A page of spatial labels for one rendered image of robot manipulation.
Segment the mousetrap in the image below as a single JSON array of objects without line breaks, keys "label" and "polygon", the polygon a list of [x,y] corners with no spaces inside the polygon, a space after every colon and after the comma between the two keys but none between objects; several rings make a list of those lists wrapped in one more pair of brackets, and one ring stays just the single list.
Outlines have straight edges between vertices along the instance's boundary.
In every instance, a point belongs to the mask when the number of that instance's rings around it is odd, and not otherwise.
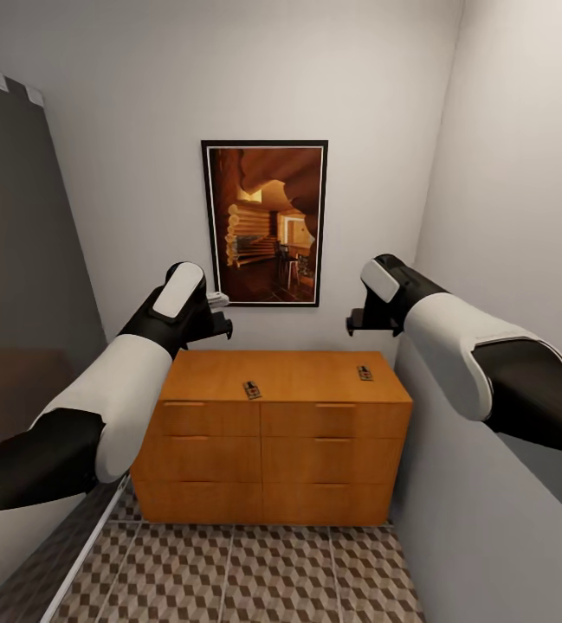
[{"label": "mousetrap", "polygon": [[361,381],[373,381],[371,371],[368,366],[357,365]]},{"label": "mousetrap", "polygon": [[261,397],[261,392],[259,392],[258,387],[255,386],[254,380],[245,382],[243,387],[245,388],[245,392],[247,392],[247,396],[250,400]]}]

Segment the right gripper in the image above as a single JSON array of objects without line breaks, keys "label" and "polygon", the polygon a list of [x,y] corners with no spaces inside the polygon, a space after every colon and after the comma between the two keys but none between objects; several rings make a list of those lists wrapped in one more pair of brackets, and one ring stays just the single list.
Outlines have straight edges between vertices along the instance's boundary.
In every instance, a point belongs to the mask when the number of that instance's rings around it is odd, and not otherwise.
[{"label": "right gripper", "polygon": [[401,330],[399,325],[392,319],[389,312],[385,314],[374,313],[367,308],[353,308],[352,316],[346,319],[347,331],[356,330],[392,330],[393,332]]}]

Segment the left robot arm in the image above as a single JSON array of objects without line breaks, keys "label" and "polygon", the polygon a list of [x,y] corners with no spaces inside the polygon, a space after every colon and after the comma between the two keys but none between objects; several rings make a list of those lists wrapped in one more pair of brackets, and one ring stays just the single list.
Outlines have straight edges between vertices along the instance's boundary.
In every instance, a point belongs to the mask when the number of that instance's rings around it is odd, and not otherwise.
[{"label": "left robot arm", "polygon": [[0,443],[0,587],[88,493],[138,457],[165,379],[184,344],[228,333],[229,297],[206,294],[195,263],[165,275],[124,329],[29,428]]}]

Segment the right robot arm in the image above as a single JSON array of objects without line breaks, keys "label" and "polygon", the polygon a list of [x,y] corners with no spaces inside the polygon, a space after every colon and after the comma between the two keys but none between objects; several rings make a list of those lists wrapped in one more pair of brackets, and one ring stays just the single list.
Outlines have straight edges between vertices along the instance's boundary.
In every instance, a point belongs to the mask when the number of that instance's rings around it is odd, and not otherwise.
[{"label": "right robot arm", "polygon": [[488,425],[562,504],[562,353],[393,255],[368,260],[361,279],[347,331],[404,331],[454,410]]}]

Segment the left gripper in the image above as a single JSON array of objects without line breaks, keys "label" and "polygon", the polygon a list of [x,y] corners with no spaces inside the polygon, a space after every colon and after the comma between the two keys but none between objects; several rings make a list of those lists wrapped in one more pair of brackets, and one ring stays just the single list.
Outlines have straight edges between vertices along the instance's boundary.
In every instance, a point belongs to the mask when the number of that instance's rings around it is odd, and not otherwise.
[{"label": "left gripper", "polygon": [[186,338],[184,339],[184,344],[199,339],[219,336],[224,333],[228,333],[228,338],[231,338],[232,332],[233,323],[231,323],[231,320],[226,319],[222,311],[212,312],[210,309],[210,314],[205,321],[190,326]]}]

